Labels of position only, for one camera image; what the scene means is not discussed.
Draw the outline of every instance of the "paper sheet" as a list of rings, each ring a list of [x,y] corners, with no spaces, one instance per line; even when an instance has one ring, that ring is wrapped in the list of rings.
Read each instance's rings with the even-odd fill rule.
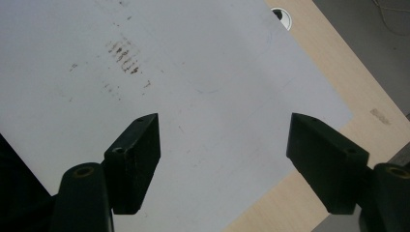
[[[116,231],[221,231],[290,170],[291,112],[351,117],[262,0],[0,3],[0,131],[54,194],[158,112],[161,160]]]

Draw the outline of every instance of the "white surface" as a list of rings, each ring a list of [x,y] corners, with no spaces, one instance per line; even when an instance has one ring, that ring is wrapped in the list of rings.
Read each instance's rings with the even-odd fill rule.
[[[160,114],[160,164],[119,232],[219,231],[292,169],[292,111],[350,117],[262,0],[2,1],[0,42],[0,131],[51,193]]]

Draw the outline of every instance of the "black plastic part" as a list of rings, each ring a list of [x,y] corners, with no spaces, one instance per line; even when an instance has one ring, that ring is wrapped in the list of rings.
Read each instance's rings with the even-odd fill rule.
[[[0,218],[11,217],[50,195],[0,134]]]
[[[353,214],[367,151],[322,121],[293,113],[286,155],[329,213]]]
[[[109,202],[116,215],[134,215],[161,157],[158,114],[133,121],[104,153]]]
[[[278,18],[279,20],[282,19],[283,15],[282,15],[282,13],[281,13],[281,10],[273,10],[272,12],[277,16],[277,18]]]
[[[379,163],[373,172],[373,195],[386,231],[410,231],[410,170]]]
[[[359,217],[361,232],[387,232],[381,212],[374,199],[373,185],[374,172],[369,167],[361,179],[359,190],[358,205],[362,207]]]
[[[47,231],[54,201],[0,134],[0,228]]]
[[[83,163],[64,174],[49,231],[113,231],[103,168],[100,164]]]

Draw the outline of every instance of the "table surface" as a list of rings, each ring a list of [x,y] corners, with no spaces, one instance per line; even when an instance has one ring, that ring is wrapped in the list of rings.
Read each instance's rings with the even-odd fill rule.
[[[292,16],[290,33],[353,113],[340,132],[385,162],[410,141],[410,123],[311,0],[265,0]],[[224,231],[311,231],[328,213],[294,171]]]

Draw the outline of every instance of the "smudge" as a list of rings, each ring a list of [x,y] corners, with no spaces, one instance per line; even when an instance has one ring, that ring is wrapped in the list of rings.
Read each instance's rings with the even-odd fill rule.
[[[138,68],[139,68],[139,67],[136,67],[135,69],[133,69],[132,72],[131,72],[131,74],[134,74],[134,73],[138,72]]]
[[[119,43],[119,42],[115,43],[115,44],[111,47],[111,49],[108,50],[108,52],[111,53],[114,49],[116,49],[117,46],[118,46],[118,43]]]
[[[121,68],[124,70],[124,65],[129,63],[129,61],[131,60],[131,57],[128,58],[126,61],[124,61],[123,65],[121,66]]]
[[[126,73],[134,64],[135,62],[132,62],[132,64],[128,66],[126,69],[123,69],[123,71]]]
[[[150,85],[151,85],[151,82],[150,82],[150,80],[148,80],[148,84],[146,84],[146,85],[144,86],[144,89],[147,88],[147,87],[150,86]]]
[[[128,53],[129,53],[128,50],[124,51],[124,52],[120,55],[120,57],[118,58],[117,62],[120,62],[120,61],[123,59],[123,57],[126,56]]]
[[[78,64],[72,64],[72,68],[70,69],[70,72],[73,70],[73,69],[75,69],[75,67],[77,67],[78,66]]]
[[[370,113],[374,115],[380,122],[382,122],[384,125],[389,125],[390,121],[376,108],[373,108],[370,110]]]

